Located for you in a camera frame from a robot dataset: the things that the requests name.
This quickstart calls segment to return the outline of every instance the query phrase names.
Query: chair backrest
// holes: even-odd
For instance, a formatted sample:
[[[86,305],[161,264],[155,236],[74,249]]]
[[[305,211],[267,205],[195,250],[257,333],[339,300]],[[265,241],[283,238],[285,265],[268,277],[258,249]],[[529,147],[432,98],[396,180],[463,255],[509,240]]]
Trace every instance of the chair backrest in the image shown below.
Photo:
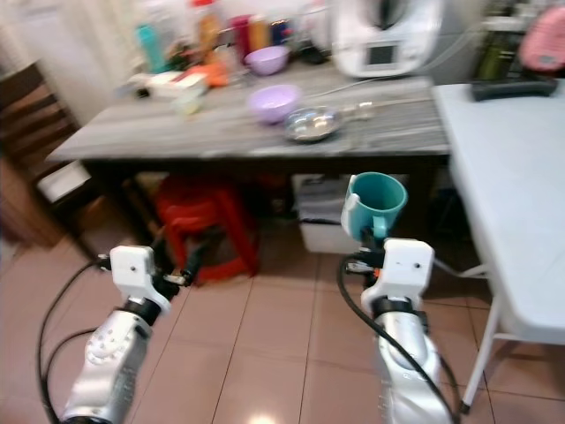
[[[35,180],[61,168],[45,158],[78,130],[37,64],[0,80],[0,144],[6,157]]]

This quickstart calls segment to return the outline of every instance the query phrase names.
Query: teal mug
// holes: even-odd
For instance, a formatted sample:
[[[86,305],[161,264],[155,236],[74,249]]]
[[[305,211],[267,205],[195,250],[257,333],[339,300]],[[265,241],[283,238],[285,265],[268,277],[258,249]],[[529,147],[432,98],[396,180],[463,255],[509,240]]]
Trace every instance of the teal mug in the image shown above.
[[[361,231],[373,228],[377,239],[385,239],[408,200],[408,193],[395,178],[379,172],[352,175],[342,211],[342,227],[361,241]]]

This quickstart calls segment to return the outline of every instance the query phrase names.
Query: appliance display screen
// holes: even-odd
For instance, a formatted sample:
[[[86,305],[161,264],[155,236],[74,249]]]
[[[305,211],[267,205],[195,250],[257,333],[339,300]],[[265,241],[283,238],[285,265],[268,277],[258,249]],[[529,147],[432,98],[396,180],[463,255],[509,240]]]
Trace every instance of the appliance display screen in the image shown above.
[[[396,46],[378,46],[369,48],[367,64],[392,64]]]

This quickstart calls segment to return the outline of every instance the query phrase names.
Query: red plastic stool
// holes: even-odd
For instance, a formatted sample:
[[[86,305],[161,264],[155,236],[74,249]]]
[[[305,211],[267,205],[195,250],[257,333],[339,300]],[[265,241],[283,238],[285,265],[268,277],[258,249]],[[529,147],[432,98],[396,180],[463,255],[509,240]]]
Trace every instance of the red plastic stool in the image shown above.
[[[223,264],[203,267],[199,280],[229,278],[245,271],[250,276],[257,274],[257,227],[231,184],[171,176],[159,187],[156,204],[178,267],[183,267],[186,262],[185,240],[219,225],[226,231],[238,257]],[[249,231],[254,232],[253,239],[247,235]]]

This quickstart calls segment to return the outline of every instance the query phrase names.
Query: white kitchen appliance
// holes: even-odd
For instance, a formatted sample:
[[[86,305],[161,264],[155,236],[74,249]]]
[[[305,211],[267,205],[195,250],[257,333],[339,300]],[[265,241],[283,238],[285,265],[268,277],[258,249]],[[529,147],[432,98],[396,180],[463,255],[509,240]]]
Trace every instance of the white kitchen appliance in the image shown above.
[[[444,0],[331,0],[332,57],[352,77],[418,69],[437,42]]]

